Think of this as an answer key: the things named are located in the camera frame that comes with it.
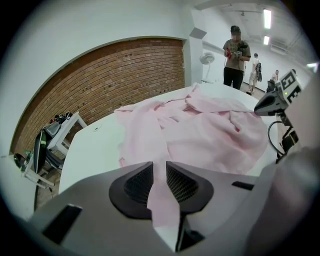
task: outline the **white wall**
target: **white wall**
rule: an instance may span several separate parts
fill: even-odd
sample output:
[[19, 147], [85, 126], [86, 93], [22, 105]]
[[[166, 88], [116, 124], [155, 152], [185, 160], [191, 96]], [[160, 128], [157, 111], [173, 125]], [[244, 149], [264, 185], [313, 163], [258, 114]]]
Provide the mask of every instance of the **white wall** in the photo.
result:
[[[203, 53], [214, 54], [214, 62], [211, 64], [208, 80], [213, 83], [224, 83], [224, 67], [226, 58], [223, 55], [222, 47], [231, 38], [231, 24], [226, 20], [221, 12], [214, 8], [202, 10], [204, 15], [207, 34], [204, 36]], [[209, 65], [203, 66], [203, 77], [206, 76]]]
[[[10, 151], [16, 126], [42, 85], [71, 60], [95, 48], [138, 37], [185, 39], [176, 0], [54, 0], [27, 20], [0, 67], [0, 156]], [[10, 209], [33, 212], [36, 186], [0, 159], [0, 185]]]
[[215, 8], [205, 9], [202, 13], [207, 30], [203, 40], [222, 48], [225, 42], [231, 38], [230, 27], [232, 24]]
[[279, 70], [279, 79], [287, 73], [290, 69], [295, 69], [299, 82], [302, 88], [304, 88], [311, 79], [312, 73], [305, 71], [298, 63], [290, 60], [285, 55], [270, 51], [268, 45], [250, 43], [251, 60], [246, 63], [247, 70], [244, 74], [243, 81], [249, 83], [249, 77], [252, 70], [252, 60], [255, 53], [258, 54], [258, 59], [261, 62], [262, 67], [262, 82], [257, 82], [256, 86], [266, 91], [268, 83], [272, 74]]
[[34, 212], [36, 185], [22, 177], [11, 156], [0, 158], [0, 192], [7, 207], [16, 216], [28, 219]]

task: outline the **pink cloth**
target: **pink cloth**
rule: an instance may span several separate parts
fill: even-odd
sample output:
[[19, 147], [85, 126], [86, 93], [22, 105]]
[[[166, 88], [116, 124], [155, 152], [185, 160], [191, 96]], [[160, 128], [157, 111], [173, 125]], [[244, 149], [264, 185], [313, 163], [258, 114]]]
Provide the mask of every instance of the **pink cloth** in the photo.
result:
[[245, 174], [267, 147], [267, 127], [260, 117], [236, 100], [202, 95], [198, 85], [171, 100], [147, 99], [114, 113], [125, 127], [120, 165], [153, 162], [148, 208], [154, 227], [179, 223], [179, 216], [164, 217], [179, 212], [166, 185], [166, 161]]

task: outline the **white fan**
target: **white fan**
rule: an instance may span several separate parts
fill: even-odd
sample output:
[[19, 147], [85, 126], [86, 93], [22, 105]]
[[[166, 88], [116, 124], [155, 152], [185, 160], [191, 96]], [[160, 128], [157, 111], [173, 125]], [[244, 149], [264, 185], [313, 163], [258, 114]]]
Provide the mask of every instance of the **white fan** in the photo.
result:
[[212, 62], [214, 62], [214, 60], [215, 60], [215, 56], [212, 52], [205, 52], [204, 54], [202, 54], [200, 56], [200, 62], [204, 65], [209, 65], [209, 69], [206, 73], [205, 79], [201, 79], [201, 81], [204, 83], [213, 84], [213, 82], [208, 80], [208, 75], [209, 75], [209, 71], [210, 71], [210, 64]]

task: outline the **black chair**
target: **black chair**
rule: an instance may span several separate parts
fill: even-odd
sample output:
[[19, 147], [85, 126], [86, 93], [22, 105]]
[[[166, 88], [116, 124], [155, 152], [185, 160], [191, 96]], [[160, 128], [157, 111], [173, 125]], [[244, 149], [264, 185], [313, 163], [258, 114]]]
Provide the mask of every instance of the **black chair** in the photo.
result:
[[48, 146], [48, 136], [44, 130], [41, 130], [35, 137], [34, 150], [33, 150], [33, 166], [34, 172], [37, 174], [44, 167], [47, 162], [53, 169], [62, 170], [64, 161], [59, 159], [50, 150]]

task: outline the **gray surface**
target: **gray surface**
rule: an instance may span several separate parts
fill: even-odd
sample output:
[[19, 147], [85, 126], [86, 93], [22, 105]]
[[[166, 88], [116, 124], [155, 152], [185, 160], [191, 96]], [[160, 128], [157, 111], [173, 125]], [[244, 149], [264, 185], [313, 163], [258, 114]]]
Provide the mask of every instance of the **gray surface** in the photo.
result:
[[233, 215], [249, 193], [251, 193], [250, 190], [232, 186], [232, 183], [238, 181], [255, 184], [257, 179], [257, 177], [253, 176], [222, 173], [183, 163], [173, 163], [207, 179], [213, 185], [213, 197], [205, 208], [200, 212], [187, 216], [190, 228], [200, 232], [205, 237], [223, 225]]
[[[187, 216], [190, 228], [204, 233], [206, 238], [179, 254], [266, 254], [294, 230], [318, 193], [319, 152], [319, 149], [304, 149], [289, 155], [279, 164], [265, 167], [258, 178], [175, 163], [208, 179], [214, 186], [208, 205]], [[42, 231], [67, 204], [74, 204], [83, 211], [62, 242], [64, 248], [79, 255], [173, 255], [154, 231], [151, 221], [126, 218], [110, 202], [108, 194], [113, 180], [142, 165], [76, 183], [37, 211], [30, 223]], [[232, 187], [233, 181], [254, 183], [254, 188], [247, 191]], [[38, 240], [46, 241], [43, 236]], [[48, 239], [45, 243], [57, 247]]]
[[81, 206], [62, 246], [80, 255], [169, 255], [171, 250], [155, 232], [150, 220], [129, 219], [110, 202], [109, 187], [118, 177], [141, 167], [131, 165], [83, 179], [53, 198], [30, 223], [39, 231], [68, 204]]
[[245, 254], [248, 236], [265, 205], [275, 171], [274, 165], [265, 167], [257, 178], [253, 190], [232, 217], [206, 239], [186, 250], [184, 255]]

